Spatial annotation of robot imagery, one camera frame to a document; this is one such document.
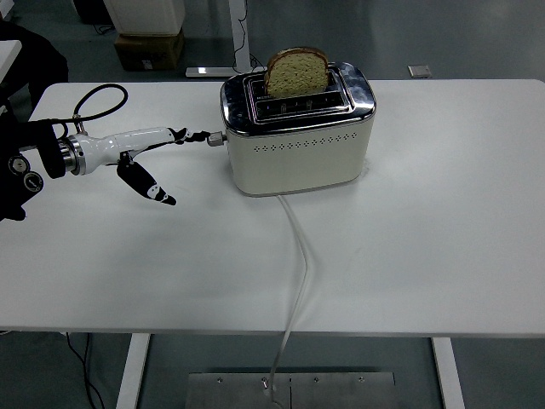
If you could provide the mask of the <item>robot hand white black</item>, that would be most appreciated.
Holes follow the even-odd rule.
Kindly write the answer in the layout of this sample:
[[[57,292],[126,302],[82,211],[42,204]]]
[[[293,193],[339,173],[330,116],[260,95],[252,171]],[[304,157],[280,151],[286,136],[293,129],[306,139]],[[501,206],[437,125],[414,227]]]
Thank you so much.
[[[135,161],[135,157],[169,144],[207,141],[210,137],[211,134],[207,131],[191,132],[186,128],[173,130],[158,127],[105,138],[78,133],[59,140],[59,145],[65,168],[73,175],[87,175],[101,166],[114,165],[118,177],[140,196],[166,205],[175,205],[175,198],[165,192],[155,178]]]

